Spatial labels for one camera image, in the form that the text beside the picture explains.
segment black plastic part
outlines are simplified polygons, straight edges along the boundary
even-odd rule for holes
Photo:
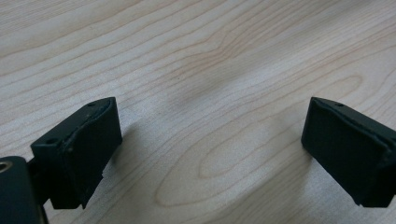
[[[55,209],[85,208],[121,142],[114,97],[89,103],[62,121],[31,145],[39,201],[50,198]]]
[[[48,223],[24,158],[0,159],[0,223]]]
[[[364,207],[388,207],[396,193],[396,132],[330,100],[313,97],[304,148]]]

